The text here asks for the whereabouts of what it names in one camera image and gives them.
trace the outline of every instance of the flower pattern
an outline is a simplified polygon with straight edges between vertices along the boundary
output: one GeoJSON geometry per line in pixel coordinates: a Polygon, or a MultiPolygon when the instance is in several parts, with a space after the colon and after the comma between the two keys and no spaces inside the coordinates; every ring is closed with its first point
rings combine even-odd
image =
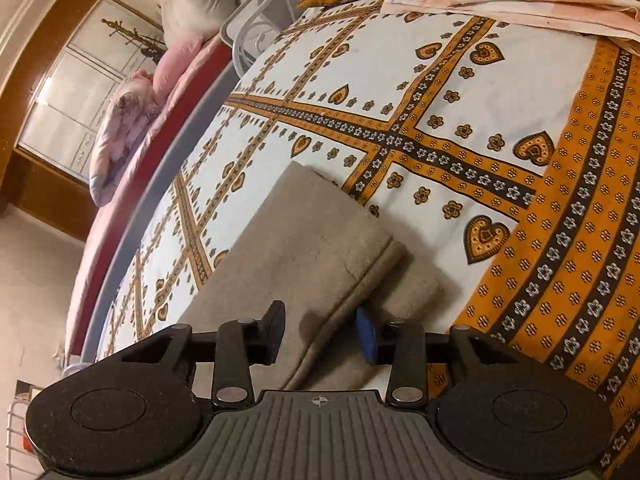
{"type": "Polygon", "coordinates": [[[517,186],[510,187],[507,190],[507,198],[511,198],[513,200],[517,200],[517,198],[521,195],[517,186]]]}
{"type": "Polygon", "coordinates": [[[553,275],[553,273],[554,273],[553,270],[547,264],[544,264],[543,266],[538,267],[539,280],[545,280],[546,282],[548,282],[549,279],[551,279],[551,276],[553,275]]]}
{"type": "Polygon", "coordinates": [[[466,139],[473,132],[474,131],[469,124],[460,124],[460,126],[456,128],[455,134],[459,137],[462,137],[463,139],[466,139]]]}
{"type": "Polygon", "coordinates": [[[554,370],[562,370],[564,368],[564,358],[554,355],[550,365],[554,370]]]}
{"type": "Polygon", "coordinates": [[[525,300],[516,301],[514,306],[515,313],[518,314],[518,316],[522,317],[525,317],[527,315],[527,312],[531,310],[531,306],[525,300]]]}
{"type": "Polygon", "coordinates": [[[604,309],[604,306],[598,301],[593,300],[587,303],[587,314],[593,317],[600,317],[600,313],[604,309]]]}
{"type": "Polygon", "coordinates": [[[611,286],[609,285],[609,282],[600,280],[597,290],[602,296],[606,296],[607,294],[611,293],[611,286]]]}
{"type": "Polygon", "coordinates": [[[443,124],[444,124],[444,119],[436,115],[432,115],[431,117],[429,117],[429,120],[427,121],[427,125],[433,128],[434,130],[436,128],[441,127],[443,124]]]}
{"type": "Polygon", "coordinates": [[[589,321],[583,318],[578,320],[578,323],[575,325],[575,329],[580,334],[586,334],[589,331],[589,321]]]}
{"type": "Polygon", "coordinates": [[[487,149],[493,150],[494,152],[499,152],[504,148],[504,139],[501,134],[495,134],[489,137],[489,141],[487,142],[487,149]]]}
{"type": "Polygon", "coordinates": [[[429,199],[429,195],[431,193],[431,189],[427,189],[424,186],[420,186],[418,191],[414,193],[414,202],[415,205],[424,204],[429,199]]]}
{"type": "Polygon", "coordinates": [[[529,285],[527,285],[525,292],[533,298],[540,293],[540,287],[537,283],[529,282],[529,285]]]}
{"type": "Polygon", "coordinates": [[[462,204],[455,200],[449,200],[444,206],[442,206],[444,218],[447,220],[451,218],[458,218],[460,216],[460,211],[462,211],[462,204]]]}
{"type": "Polygon", "coordinates": [[[502,326],[507,332],[513,330],[514,328],[516,328],[516,320],[513,319],[513,317],[505,316],[504,320],[502,321],[502,326]]]}
{"type": "Polygon", "coordinates": [[[568,354],[575,355],[580,348],[580,343],[575,337],[564,340],[564,351],[568,354]]]}
{"type": "Polygon", "coordinates": [[[473,77],[474,74],[474,69],[470,68],[468,66],[462,66],[460,67],[460,70],[458,71],[458,75],[465,78],[465,79],[469,79],[470,77],[473,77]]]}
{"type": "Polygon", "coordinates": [[[636,237],[629,229],[625,229],[620,233],[620,237],[625,244],[631,245],[636,237]]]}
{"type": "Polygon", "coordinates": [[[389,178],[386,180],[386,186],[389,189],[392,188],[398,188],[400,186],[402,186],[402,181],[404,180],[404,177],[400,174],[397,174],[395,171],[391,174],[391,176],[389,176],[389,178]]]}
{"type": "Polygon", "coordinates": [[[549,247],[549,250],[546,252],[546,257],[549,258],[552,262],[560,259],[560,251],[555,247],[549,247]]]}
{"type": "Polygon", "coordinates": [[[444,94],[443,99],[449,103],[454,103],[456,101],[460,101],[460,94],[458,92],[447,90],[444,94]]]}

